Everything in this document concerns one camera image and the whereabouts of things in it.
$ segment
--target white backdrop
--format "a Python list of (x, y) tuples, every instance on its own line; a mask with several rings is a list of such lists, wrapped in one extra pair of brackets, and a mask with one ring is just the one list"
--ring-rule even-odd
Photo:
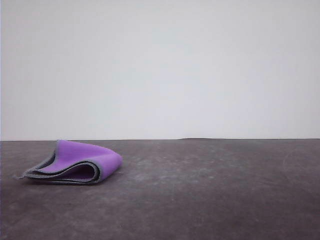
[(318, 0), (2, 0), (1, 139), (320, 138)]

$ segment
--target dark gray surface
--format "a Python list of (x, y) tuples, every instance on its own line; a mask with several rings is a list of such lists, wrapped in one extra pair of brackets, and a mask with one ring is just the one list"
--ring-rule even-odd
[(54, 141), (1, 143), (7, 240), (319, 240), (320, 140), (79, 141), (123, 167), (97, 185), (44, 185), (12, 175)]

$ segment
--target purple cloth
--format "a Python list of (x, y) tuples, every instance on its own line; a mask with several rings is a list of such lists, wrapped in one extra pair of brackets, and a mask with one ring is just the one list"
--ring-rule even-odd
[(28, 169), (23, 177), (58, 184), (95, 184), (122, 164), (122, 157), (105, 147), (58, 140), (49, 158)]

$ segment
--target folded cloth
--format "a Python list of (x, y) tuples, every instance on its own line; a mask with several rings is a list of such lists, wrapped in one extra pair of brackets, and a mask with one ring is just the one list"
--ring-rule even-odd
[(122, 164), (122, 157), (102, 146), (58, 140), (49, 158), (23, 174), (33, 180), (57, 184), (95, 184)]

